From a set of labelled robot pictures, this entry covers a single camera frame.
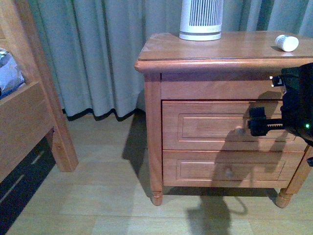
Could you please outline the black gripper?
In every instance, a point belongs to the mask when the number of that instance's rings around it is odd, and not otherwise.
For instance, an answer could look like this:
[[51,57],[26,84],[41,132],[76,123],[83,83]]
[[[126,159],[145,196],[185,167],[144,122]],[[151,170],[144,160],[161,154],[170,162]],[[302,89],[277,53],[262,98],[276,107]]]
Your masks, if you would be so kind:
[[287,130],[313,144],[313,64],[284,68],[271,76],[273,87],[284,86],[281,118],[267,119],[264,107],[252,107],[247,121],[252,136],[265,136],[271,130]]

